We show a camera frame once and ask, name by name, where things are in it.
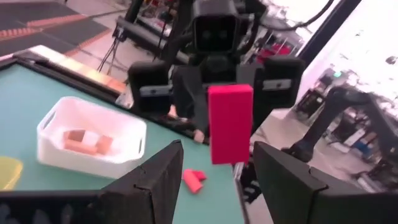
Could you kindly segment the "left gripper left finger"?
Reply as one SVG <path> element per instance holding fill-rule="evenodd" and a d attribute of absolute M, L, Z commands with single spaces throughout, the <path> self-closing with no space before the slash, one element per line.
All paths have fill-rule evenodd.
<path fill-rule="evenodd" d="M 171 224 L 182 178 L 174 140 L 99 190 L 1 192 L 2 224 Z"/>

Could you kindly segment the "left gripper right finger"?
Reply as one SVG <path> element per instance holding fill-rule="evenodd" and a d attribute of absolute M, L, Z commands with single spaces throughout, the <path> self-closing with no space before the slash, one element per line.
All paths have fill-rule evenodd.
<path fill-rule="evenodd" d="M 274 223 L 397 224 L 397 194 L 368 193 L 255 142 L 254 167 Z"/>

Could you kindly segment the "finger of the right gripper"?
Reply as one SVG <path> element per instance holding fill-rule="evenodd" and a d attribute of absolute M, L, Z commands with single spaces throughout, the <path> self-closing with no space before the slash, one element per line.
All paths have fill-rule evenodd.
<path fill-rule="evenodd" d="M 186 118 L 192 138 L 199 143 L 209 143 L 209 118 L 206 91 L 200 69 L 175 67 L 172 72 L 172 98 L 177 115 Z"/>
<path fill-rule="evenodd" d="M 253 98 L 253 110 L 252 110 L 252 115 L 253 115 L 252 133 L 255 133 L 258 127 L 264 121 L 263 118 L 264 106 L 265 104 L 262 96 L 259 93 L 255 93 Z"/>

